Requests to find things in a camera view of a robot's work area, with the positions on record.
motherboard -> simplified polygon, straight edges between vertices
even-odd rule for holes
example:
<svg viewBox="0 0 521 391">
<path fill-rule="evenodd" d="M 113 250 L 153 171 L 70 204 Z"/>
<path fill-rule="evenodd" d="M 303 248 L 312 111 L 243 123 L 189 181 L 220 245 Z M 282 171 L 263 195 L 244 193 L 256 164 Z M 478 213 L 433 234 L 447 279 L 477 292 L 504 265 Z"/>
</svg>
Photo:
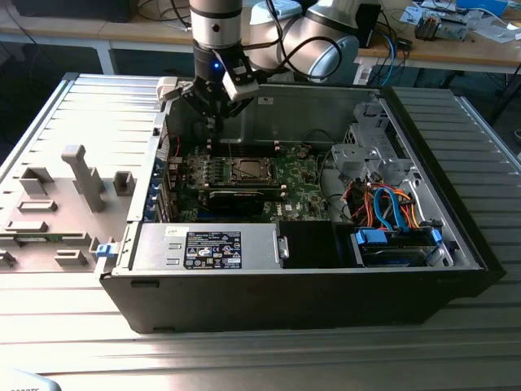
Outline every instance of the motherboard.
<svg viewBox="0 0 521 391">
<path fill-rule="evenodd" d="M 171 159 L 173 221 L 329 220 L 317 180 L 318 152 L 299 144 L 255 151 L 228 147 L 219 153 L 195 146 Z"/>
</svg>

robotic arm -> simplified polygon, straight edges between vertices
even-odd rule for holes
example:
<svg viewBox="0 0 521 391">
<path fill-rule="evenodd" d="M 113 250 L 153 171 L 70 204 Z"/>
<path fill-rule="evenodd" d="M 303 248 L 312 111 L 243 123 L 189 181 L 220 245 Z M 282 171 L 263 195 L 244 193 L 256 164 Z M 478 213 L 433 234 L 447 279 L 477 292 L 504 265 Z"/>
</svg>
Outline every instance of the robotic arm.
<svg viewBox="0 0 521 391">
<path fill-rule="evenodd" d="M 360 0 L 320 0 L 305 15 L 298 2 L 266 0 L 252 9 L 251 44 L 241 43 L 242 0 L 190 0 L 195 79 L 182 97 L 219 133 L 275 73 L 324 80 L 358 52 Z"/>
</svg>

gray plastic part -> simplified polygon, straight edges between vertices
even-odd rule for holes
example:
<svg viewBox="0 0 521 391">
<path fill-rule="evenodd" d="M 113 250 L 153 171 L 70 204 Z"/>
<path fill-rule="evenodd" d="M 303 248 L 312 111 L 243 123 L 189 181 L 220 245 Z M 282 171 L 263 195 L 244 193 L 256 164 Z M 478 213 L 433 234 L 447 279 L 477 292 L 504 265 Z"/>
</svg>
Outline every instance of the gray plastic part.
<svg viewBox="0 0 521 391">
<path fill-rule="evenodd" d="M 54 212 L 58 205 L 53 200 L 20 201 L 18 210 L 22 213 Z"/>
<path fill-rule="evenodd" d="M 87 232 L 71 233 L 68 236 L 63 236 L 62 241 L 67 246 L 89 246 L 92 241 Z"/>
<path fill-rule="evenodd" d="M 118 171 L 112 184 L 118 196 L 131 196 L 136 188 L 136 181 L 130 171 Z"/>
<path fill-rule="evenodd" d="M 67 145 L 62 152 L 62 160 L 71 166 L 78 185 L 83 190 L 83 195 L 91 212 L 103 210 L 104 203 L 99 196 L 99 175 L 92 177 L 92 173 L 85 163 L 85 147 L 82 145 Z"/>
<path fill-rule="evenodd" d="M 9 222 L 5 230 L 12 232 L 47 232 L 46 222 Z"/>
<path fill-rule="evenodd" d="M 43 170 L 45 170 L 44 174 L 46 175 L 41 177 L 38 176 L 37 171 L 28 167 L 20 177 L 20 184 L 24 187 L 25 192 L 31 198 L 41 198 L 43 195 L 47 195 L 43 183 L 52 182 L 52 178 L 50 178 L 46 169 Z"/>
<path fill-rule="evenodd" d="M 103 180 L 99 177 L 98 170 L 95 167 L 94 168 L 90 168 L 89 167 L 89 170 L 90 170 L 90 177 L 92 178 L 93 183 L 94 184 L 97 183 L 99 185 L 98 191 L 100 193 L 104 192 L 105 191 L 105 186 L 103 185 Z M 73 179 L 72 183 L 74 183 L 74 187 L 76 188 L 78 194 L 83 195 L 83 189 L 81 188 L 81 186 L 78 183 L 78 181 L 76 179 Z"/>
<path fill-rule="evenodd" d="M 7 266 L 13 267 L 16 259 L 6 250 L 0 250 L 0 267 Z"/>
<path fill-rule="evenodd" d="M 84 266 L 88 264 L 81 250 L 58 250 L 55 261 L 60 266 Z"/>
<path fill-rule="evenodd" d="M 96 262 L 98 261 L 98 256 L 96 255 L 96 250 L 98 249 L 98 246 L 99 246 L 99 240 L 98 240 L 98 238 L 94 237 L 94 238 L 90 241 L 89 254 L 92 256 L 92 258 L 93 258 Z"/>
</svg>

blue latch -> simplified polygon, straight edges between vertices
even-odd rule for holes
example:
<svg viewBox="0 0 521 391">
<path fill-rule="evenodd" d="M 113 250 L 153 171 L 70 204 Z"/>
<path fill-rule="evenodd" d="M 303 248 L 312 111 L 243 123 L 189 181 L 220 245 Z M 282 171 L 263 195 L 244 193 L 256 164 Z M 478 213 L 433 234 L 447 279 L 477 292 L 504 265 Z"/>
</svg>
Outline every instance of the blue latch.
<svg viewBox="0 0 521 391">
<path fill-rule="evenodd" d="M 380 230 L 359 230 L 355 237 L 358 244 L 387 244 L 387 236 Z"/>
<path fill-rule="evenodd" d="M 443 238 L 441 237 L 441 233 L 438 230 L 431 231 L 432 238 L 436 242 L 436 244 L 441 244 L 443 242 Z"/>
<path fill-rule="evenodd" d="M 118 247 L 118 243 L 100 244 L 96 248 L 96 257 L 116 258 Z"/>
</svg>

white label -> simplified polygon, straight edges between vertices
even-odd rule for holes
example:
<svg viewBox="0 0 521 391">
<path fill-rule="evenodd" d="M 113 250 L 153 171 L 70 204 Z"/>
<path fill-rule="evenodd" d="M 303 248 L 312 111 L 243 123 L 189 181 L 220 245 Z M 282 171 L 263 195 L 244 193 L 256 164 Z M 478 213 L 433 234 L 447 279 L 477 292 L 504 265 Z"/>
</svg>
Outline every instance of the white label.
<svg viewBox="0 0 521 391">
<path fill-rule="evenodd" d="M 17 242 L 46 242 L 46 238 L 16 238 Z"/>
<path fill-rule="evenodd" d="M 273 98 L 268 98 L 267 96 L 261 96 L 261 97 L 259 97 L 257 102 L 259 104 L 274 104 L 274 99 Z"/>
<path fill-rule="evenodd" d="M 189 230 L 188 226 L 167 226 L 164 230 L 164 236 L 186 236 Z"/>
</svg>

